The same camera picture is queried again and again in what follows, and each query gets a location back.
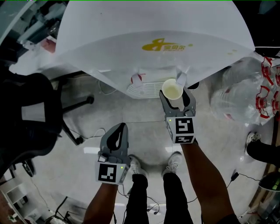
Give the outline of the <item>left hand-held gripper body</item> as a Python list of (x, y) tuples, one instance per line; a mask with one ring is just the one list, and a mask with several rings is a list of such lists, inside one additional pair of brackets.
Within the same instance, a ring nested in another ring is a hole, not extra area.
[(130, 168), (130, 163), (128, 144), (112, 152), (102, 146), (95, 163), (95, 179), (102, 183), (122, 185)]

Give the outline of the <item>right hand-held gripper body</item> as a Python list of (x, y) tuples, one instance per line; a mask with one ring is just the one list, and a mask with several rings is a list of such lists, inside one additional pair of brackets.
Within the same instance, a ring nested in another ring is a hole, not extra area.
[(195, 139), (195, 113), (171, 110), (165, 115), (166, 127), (174, 144), (192, 144)]

